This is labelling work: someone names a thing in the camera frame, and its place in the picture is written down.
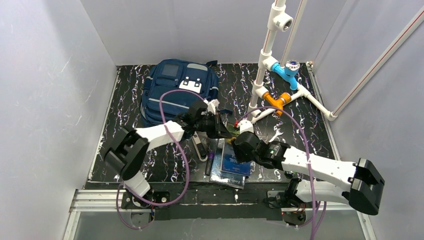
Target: pipe elbow joint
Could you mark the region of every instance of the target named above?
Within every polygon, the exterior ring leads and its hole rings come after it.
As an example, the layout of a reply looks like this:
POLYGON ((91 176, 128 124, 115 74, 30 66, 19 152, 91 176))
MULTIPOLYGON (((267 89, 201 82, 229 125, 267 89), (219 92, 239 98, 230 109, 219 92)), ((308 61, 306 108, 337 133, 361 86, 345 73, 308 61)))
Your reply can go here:
MULTIPOLYGON (((262 98, 265 99, 269 104, 271 104, 271 106, 279 108, 279 109, 283 109, 283 106, 287 103, 290 103, 290 101, 292 100, 292 97, 290 97, 290 94, 288 94, 287 92, 284 92, 283 94, 281 94, 278 99, 274 99, 269 92, 266 92, 262 96, 262 98)), ((283 112, 280 110, 277 110, 275 114, 280 117, 283 114, 283 112)))
POLYGON ((331 111, 328 111, 328 113, 325 114, 325 117, 329 120, 329 121, 334 121, 336 120, 336 118, 338 117, 337 115, 333 115, 333 113, 331 111))

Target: reflective strip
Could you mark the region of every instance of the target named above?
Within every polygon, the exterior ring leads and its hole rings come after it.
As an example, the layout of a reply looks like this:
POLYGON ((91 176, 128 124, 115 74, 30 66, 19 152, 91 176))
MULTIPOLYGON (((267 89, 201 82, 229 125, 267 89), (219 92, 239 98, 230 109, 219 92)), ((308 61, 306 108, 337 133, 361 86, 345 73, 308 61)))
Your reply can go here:
POLYGON ((208 68, 206 66, 200 65, 200 64, 196 64, 196 63, 189 63, 187 65, 187 68, 190 69, 199 69, 199 70, 203 70, 203 71, 207 71, 208 68))
MULTIPOLYGON (((150 100, 150 101, 153 101, 153 102, 159 102, 159 100, 154 99, 154 98, 149 98, 149 100, 150 100)), ((188 107, 188 106, 184 106, 184 105, 176 104, 176 103, 169 102, 169 101, 162 101, 162 103, 164 103, 164 104, 169 104, 169 105, 174 105, 174 106, 177 106, 177 107, 180 107, 180 108, 189 109, 189 107, 188 107)))
POLYGON ((142 115, 145 119, 147 119, 147 118, 146 118, 145 108, 144 108, 144 107, 142 107, 142 108, 141 108, 141 115, 142 115))

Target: white panel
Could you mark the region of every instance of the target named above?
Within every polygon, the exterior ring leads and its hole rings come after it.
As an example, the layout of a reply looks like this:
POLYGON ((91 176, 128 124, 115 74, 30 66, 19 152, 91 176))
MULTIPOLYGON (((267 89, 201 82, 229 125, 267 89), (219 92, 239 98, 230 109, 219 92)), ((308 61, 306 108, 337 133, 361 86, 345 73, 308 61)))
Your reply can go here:
POLYGON ((337 107, 422 6, 422 0, 347 1, 314 63, 329 110, 337 107))
MULTIPOLYGON (((257 63, 273 0, 81 0, 116 65, 180 58, 257 63)), ((290 57, 315 59, 345 0, 310 1, 290 57)), ((288 0, 294 17, 300 0, 288 0)), ((280 59, 290 32, 277 34, 280 59)))
MULTIPOLYGON (((345 28, 350 26, 352 40, 348 41, 348 32, 345 32, 348 29, 342 30, 340 39, 334 41, 334 48, 330 50, 338 51, 338 54, 329 53, 327 60, 321 63, 318 83, 324 102, 332 107, 340 101, 338 94, 337 97, 333 95, 337 91, 349 91, 358 81, 358 76, 352 74, 355 68, 349 71, 350 66, 361 69, 362 75, 366 70, 362 60, 373 62, 424 2, 400 4, 393 1, 389 4, 384 1, 379 8, 368 3, 374 10, 372 14, 359 6, 357 10, 366 11, 352 13, 352 16, 363 18, 362 21, 356 18, 360 24, 358 28, 368 29, 360 34, 352 29, 353 24, 347 22, 345 28), (341 68, 350 77, 330 78, 343 75, 340 69, 332 72, 327 66, 330 64, 341 68)), ((330 124, 341 158, 345 161, 367 158, 385 179, 379 215, 371 217, 377 239, 418 240, 424 236, 423 39, 422 24, 330 124)))
POLYGON ((61 239, 116 67, 79 0, 2 1, 0 56, 0 239, 61 239))

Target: book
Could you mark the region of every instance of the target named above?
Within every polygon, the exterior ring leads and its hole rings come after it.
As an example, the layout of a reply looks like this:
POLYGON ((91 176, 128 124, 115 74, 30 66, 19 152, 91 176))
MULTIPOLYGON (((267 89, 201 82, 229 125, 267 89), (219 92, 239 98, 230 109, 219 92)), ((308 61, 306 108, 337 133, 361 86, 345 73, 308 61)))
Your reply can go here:
POLYGON ((212 141, 217 141, 217 148, 212 162, 212 170, 210 171, 209 181, 233 188, 243 189, 245 187, 245 176, 221 171, 223 148, 226 140, 212 139, 212 141))
POLYGON ((222 149, 221 171, 249 177, 251 175, 251 163, 238 163, 233 146, 228 141, 225 141, 222 149))

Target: black table surface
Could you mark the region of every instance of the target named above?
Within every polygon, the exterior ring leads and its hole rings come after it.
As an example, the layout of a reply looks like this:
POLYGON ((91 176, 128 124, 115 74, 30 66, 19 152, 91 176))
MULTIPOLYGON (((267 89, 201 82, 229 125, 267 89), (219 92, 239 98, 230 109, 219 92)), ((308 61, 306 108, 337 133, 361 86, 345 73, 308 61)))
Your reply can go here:
MULTIPOLYGON (((144 81, 152 67, 153 65, 126 65, 118 68, 116 87, 100 142, 101 148, 110 144, 115 133, 121 127, 142 127, 140 100, 144 81)), ((234 123, 247 111, 258 65, 253 63, 218 64, 213 67, 213 70, 219 77, 219 108, 232 110, 234 113, 233 115, 223 116, 224 121, 234 123)), ((305 86, 312 95, 315 95, 305 64, 301 64, 299 76, 301 77, 300 84, 305 86)), ((266 73, 264 86, 274 97, 283 92, 294 94, 289 88, 290 84, 274 72, 266 73)), ((258 106, 266 105, 268 105, 267 102, 259 99, 258 106)), ((300 123, 305 131, 311 153, 334 159, 321 112, 313 104, 305 98, 298 98, 286 105, 284 110, 300 123)), ((284 140, 302 151, 305 150, 299 131, 288 117, 269 115, 258 121, 254 128, 256 134, 264 141, 271 139, 276 129, 280 129, 283 132, 278 137, 280 141, 284 140)), ((193 143, 187 140, 181 142, 181 146, 189 161, 190 181, 207 182, 209 177, 204 175, 206 163, 198 159, 193 143)), ((251 169, 251 175, 246 180, 247 183, 288 182, 279 170, 266 169, 255 163, 251 164, 251 169)), ((141 171, 149 182, 183 182, 186 177, 183 159, 175 144, 160 146, 148 152, 141 171)), ((121 180, 117 173, 102 161, 101 156, 97 155, 91 178, 88 181, 92 183, 116 183, 121 180)))

